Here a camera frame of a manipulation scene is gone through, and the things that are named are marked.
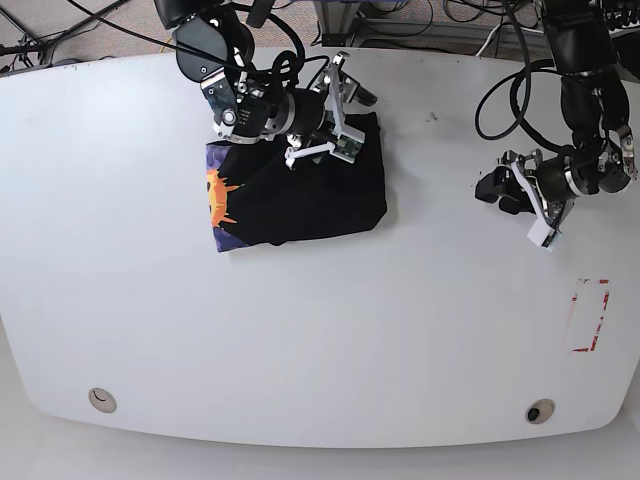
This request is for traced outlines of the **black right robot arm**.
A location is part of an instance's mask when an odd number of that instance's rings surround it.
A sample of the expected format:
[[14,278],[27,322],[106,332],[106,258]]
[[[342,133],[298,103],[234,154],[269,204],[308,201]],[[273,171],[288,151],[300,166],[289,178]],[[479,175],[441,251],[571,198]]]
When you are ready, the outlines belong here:
[[[307,63],[294,30],[271,13],[271,1],[157,1],[160,21],[172,32],[181,73],[200,86],[213,112],[217,138],[255,144],[280,135],[307,137],[325,120],[324,94],[298,86]],[[261,70],[253,63],[253,28],[270,21],[294,49]]]

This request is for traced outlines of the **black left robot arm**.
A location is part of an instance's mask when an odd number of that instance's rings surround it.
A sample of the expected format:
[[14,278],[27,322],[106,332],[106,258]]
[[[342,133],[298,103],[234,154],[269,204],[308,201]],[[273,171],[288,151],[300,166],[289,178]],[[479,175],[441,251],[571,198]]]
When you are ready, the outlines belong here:
[[[551,51],[506,77],[515,126],[553,153],[524,170],[543,211],[557,220],[580,196],[616,193],[638,176],[627,92],[616,67],[631,68],[628,45],[612,32],[638,25],[636,1],[538,1],[536,12]],[[533,74],[561,79],[560,106],[572,140],[557,145],[525,118]]]

